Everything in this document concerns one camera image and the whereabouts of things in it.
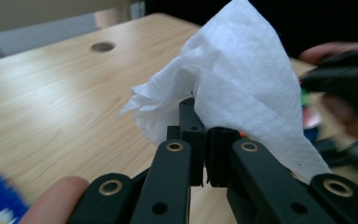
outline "wood grain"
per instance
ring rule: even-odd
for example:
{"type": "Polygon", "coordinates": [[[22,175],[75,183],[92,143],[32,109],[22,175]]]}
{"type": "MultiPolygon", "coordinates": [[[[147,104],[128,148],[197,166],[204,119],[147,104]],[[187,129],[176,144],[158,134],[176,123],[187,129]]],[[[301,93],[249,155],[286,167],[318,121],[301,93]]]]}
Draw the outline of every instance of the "wood grain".
{"type": "MultiPolygon", "coordinates": [[[[199,26],[154,14],[0,60],[0,173],[28,203],[67,175],[133,177],[156,147],[131,114],[131,86],[179,55],[199,26]],[[111,42],[108,52],[90,47],[111,42]]],[[[293,61],[298,73],[311,69],[293,61]]],[[[192,188],[190,223],[235,223],[224,189],[192,188]]]]}

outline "black object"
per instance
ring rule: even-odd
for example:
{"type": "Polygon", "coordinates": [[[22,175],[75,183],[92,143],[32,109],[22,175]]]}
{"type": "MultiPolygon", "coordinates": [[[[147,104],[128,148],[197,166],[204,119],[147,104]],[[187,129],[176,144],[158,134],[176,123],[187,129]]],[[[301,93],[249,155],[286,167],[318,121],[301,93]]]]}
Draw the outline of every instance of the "black object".
{"type": "Polygon", "coordinates": [[[323,91],[345,98],[358,109],[358,50],[324,60],[319,67],[300,77],[301,88],[323,91]]]}
{"type": "Polygon", "coordinates": [[[358,223],[358,209],[347,207],[358,207],[358,187],[351,181],[317,175],[316,182],[312,180],[316,184],[307,187],[262,144],[241,138],[237,131],[192,129],[203,130],[193,106],[194,99],[180,104],[180,126],[168,128],[169,140],[158,146],[148,170],[133,179],[119,174],[97,178],[68,223],[188,223],[190,179],[193,169],[203,167],[203,160],[191,157],[204,150],[208,178],[213,186],[227,188],[238,223],[358,223]]]}
{"type": "MultiPolygon", "coordinates": [[[[250,0],[276,30],[290,57],[332,41],[358,42],[358,0],[250,0]]],[[[145,0],[145,14],[163,12],[204,25],[229,0],[145,0]]]]}
{"type": "MultiPolygon", "coordinates": [[[[324,60],[321,65],[300,77],[301,88],[312,92],[338,95],[358,111],[358,50],[324,60]]],[[[334,149],[331,139],[314,144],[330,166],[352,164],[358,168],[358,141],[346,149],[334,149]]]]}

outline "tissue paper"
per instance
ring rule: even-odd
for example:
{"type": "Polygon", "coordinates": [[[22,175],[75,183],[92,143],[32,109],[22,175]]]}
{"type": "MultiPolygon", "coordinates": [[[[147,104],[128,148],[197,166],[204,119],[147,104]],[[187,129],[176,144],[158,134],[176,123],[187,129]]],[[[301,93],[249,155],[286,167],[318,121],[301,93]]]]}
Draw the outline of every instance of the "tissue paper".
{"type": "Polygon", "coordinates": [[[300,87],[280,39],[246,0],[228,3],[132,93],[120,114],[132,111],[155,145],[178,125],[178,104],[194,97],[207,129],[245,132],[305,183],[330,173],[303,134],[300,87]]]}

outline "finger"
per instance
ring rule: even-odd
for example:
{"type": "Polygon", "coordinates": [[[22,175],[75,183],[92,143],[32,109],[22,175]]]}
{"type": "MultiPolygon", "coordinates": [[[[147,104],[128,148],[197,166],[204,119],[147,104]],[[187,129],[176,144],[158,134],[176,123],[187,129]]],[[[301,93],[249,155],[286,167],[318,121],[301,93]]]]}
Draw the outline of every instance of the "finger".
{"type": "Polygon", "coordinates": [[[325,93],[322,103],[341,124],[348,125],[355,120],[355,109],[341,97],[325,93]]]}
{"type": "Polygon", "coordinates": [[[357,49],[358,42],[329,42],[304,50],[300,53],[298,59],[306,63],[318,65],[330,56],[357,49]]]}
{"type": "Polygon", "coordinates": [[[57,181],[31,206],[20,224],[66,223],[88,186],[87,180],[76,176],[57,181]]]}

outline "desk grommet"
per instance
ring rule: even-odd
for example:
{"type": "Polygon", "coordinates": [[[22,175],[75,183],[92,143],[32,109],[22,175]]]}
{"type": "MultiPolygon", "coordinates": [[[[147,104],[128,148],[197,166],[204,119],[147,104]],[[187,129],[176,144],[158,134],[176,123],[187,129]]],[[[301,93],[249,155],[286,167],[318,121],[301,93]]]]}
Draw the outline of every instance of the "desk grommet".
{"type": "Polygon", "coordinates": [[[110,42],[99,42],[91,46],[92,51],[107,52],[114,49],[116,44],[110,42]]]}

